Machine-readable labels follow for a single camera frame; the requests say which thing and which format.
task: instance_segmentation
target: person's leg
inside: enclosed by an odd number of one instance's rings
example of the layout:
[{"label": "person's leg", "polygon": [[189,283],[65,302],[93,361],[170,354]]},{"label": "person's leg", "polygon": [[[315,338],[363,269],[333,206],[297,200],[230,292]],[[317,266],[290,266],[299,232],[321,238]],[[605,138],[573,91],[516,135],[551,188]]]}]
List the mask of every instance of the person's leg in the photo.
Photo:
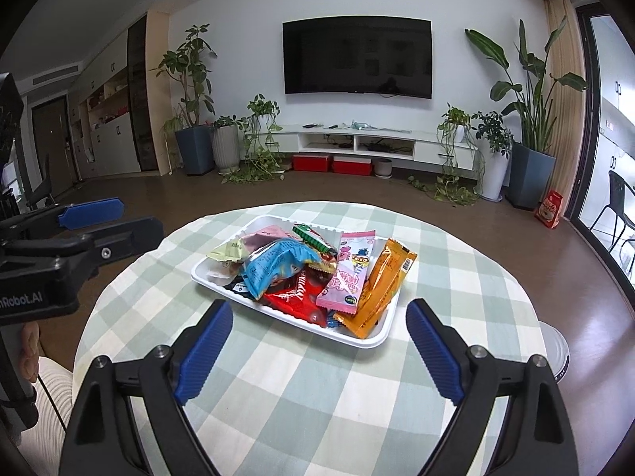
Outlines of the person's leg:
[{"label": "person's leg", "polygon": [[[49,358],[40,357],[39,375],[44,381],[65,425],[72,408],[72,374]],[[57,476],[64,444],[64,430],[42,385],[37,390],[39,419],[34,428],[22,433],[20,452],[39,476]]]}]

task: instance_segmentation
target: air vent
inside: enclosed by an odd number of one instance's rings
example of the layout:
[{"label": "air vent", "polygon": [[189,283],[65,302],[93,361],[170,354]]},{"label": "air vent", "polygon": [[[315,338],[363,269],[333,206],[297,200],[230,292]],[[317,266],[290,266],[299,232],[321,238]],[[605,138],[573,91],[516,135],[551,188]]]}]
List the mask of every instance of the air vent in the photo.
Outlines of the air vent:
[{"label": "air vent", "polygon": [[51,71],[50,73],[46,73],[45,75],[40,75],[33,79],[33,85],[43,84],[47,81],[52,81],[53,79],[59,79],[64,75],[70,75],[71,73],[77,73],[79,71],[79,67],[77,65],[69,66],[68,68],[58,69],[56,71]]}]

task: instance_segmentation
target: white tray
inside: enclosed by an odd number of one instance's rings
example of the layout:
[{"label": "white tray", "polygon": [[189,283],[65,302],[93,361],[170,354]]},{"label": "white tray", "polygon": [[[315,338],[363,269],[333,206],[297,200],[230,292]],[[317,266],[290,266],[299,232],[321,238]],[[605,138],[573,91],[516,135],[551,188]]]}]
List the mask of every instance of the white tray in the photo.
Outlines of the white tray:
[{"label": "white tray", "polygon": [[[291,232],[293,228],[293,224],[295,222],[293,220],[289,220],[287,218],[282,218],[279,216],[272,215],[263,215],[258,216],[249,222],[245,227],[240,229],[233,236],[228,236],[223,241],[219,243],[224,244],[227,241],[230,241],[234,238],[239,238],[241,236],[245,236],[247,234],[255,233],[260,229],[267,227],[269,225],[277,225],[281,227],[283,230]],[[311,225],[313,229],[316,230],[327,242],[329,242],[335,248],[338,248],[340,245],[340,237],[343,232],[346,232],[342,229],[337,229],[334,227],[324,227],[319,225]],[[373,252],[370,255],[370,266],[368,268],[368,273],[372,270],[377,257],[383,250],[383,246],[385,246],[386,240],[388,238],[380,238],[377,236],[375,238],[375,245],[373,247]],[[224,285],[228,284],[231,279],[219,279],[215,277],[209,277],[207,274],[210,271],[210,268],[213,268],[215,265],[219,265],[218,261],[214,261],[208,257],[203,258],[199,263],[197,263],[192,269],[192,279],[196,281],[198,284],[201,284],[215,292],[223,295],[224,297],[233,300],[243,306],[247,306],[252,310],[258,310],[260,313],[264,313],[265,315],[269,315],[270,317],[274,317],[279,321],[286,322],[295,327],[300,327],[302,329],[306,329],[307,331],[313,332],[320,336],[325,336],[327,338],[331,338],[336,342],[345,343],[347,345],[353,345],[355,347],[360,347],[362,349],[370,349],[373,347],[377,347],[380,345],[386,338],[388,338],[388,333],[391,329],[391,325],[393,324],[393,319],[395,317],[395,310],[397,308],[397,300],[399,299],[399,291],[396,293],[395,297],[388,303],[385,311],[383,312],[382,318],[379,320],[379,323],[375,326],[375,328],[371,331],[370,335],[364,340],[361,340],[355,337],[351,332],[348,331],[345,327],[320,327],[317,324],[309,324],[306,321],[301,319],[297,319],[292,317],[291,315],[287,315],[282,313],[281,311],[274,310],[274,308],[270,308],[268,306],[264,306],[257,302],[252,301],[246,297],[242,297],[241,295],[223,288]]]}]

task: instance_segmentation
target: television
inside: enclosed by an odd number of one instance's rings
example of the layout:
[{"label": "television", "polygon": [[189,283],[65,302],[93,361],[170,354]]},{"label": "television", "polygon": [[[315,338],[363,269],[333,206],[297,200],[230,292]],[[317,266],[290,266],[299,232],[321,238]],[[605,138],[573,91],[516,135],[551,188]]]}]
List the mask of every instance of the television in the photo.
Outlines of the television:
[{"label": "television", "polygon": [[283,23],[285,93],[432,98],[432,23],[381,15]]}]

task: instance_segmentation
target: metal screw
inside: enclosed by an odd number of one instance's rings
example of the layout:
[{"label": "metal screw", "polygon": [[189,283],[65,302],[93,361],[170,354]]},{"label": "metal screw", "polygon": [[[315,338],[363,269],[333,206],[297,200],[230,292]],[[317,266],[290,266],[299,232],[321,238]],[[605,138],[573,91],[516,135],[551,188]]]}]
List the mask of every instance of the metal screw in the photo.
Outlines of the metal screw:
[{"label": "metal screw", "polygon": [[169,347],[167,345],[158,345],[152,350],[152,354],[156,358],[165,358],[169,353]]},{"label": "metal screw", "polygon": [[107,356],[97,356],[97,358],[94,359],[94,366],[97,367],[98,369],[102,369],[106,367],[107,364],[108,364]]},{"label": "metal screw", "polygon": [[547,366],[547,359],[544,356],[541,356],[539,354],[534,354],[531,357],[531,361],[534,363],[534,365],[536,365],[537,367],[546,367]]},{"label": "metal screw", "polygon": [[474,358],[485,358],[487,356],[487,349],[482,345],[472,345],[470,347],[470,352]]}]

